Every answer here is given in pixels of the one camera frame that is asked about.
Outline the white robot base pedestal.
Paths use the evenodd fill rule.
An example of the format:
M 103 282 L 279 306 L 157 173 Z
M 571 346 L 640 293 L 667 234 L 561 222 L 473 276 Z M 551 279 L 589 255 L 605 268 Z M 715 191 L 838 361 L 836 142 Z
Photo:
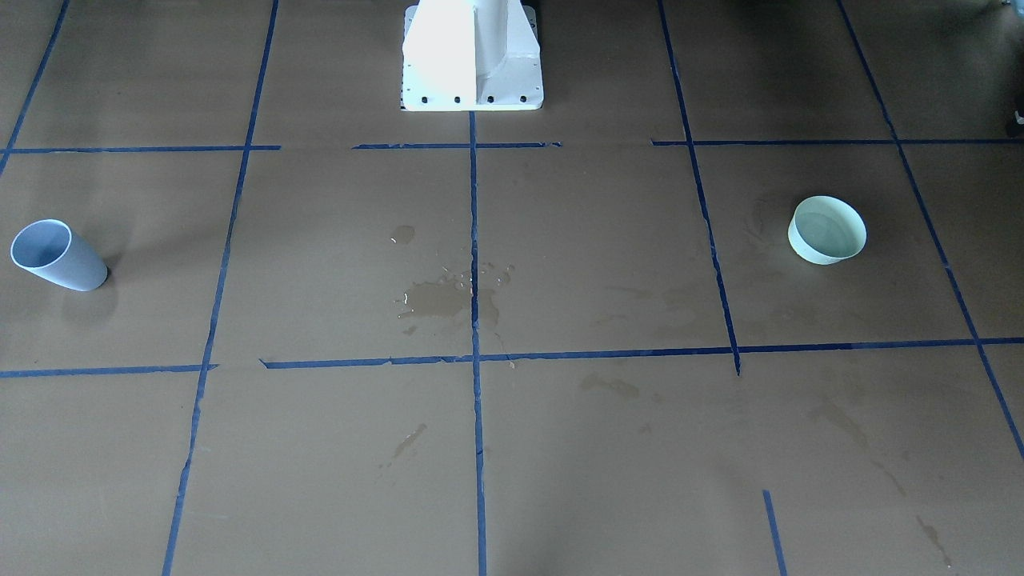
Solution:
M 406 8 L 407 112 L 538 110 L 544 99 L 534 1 L 419 1 Z

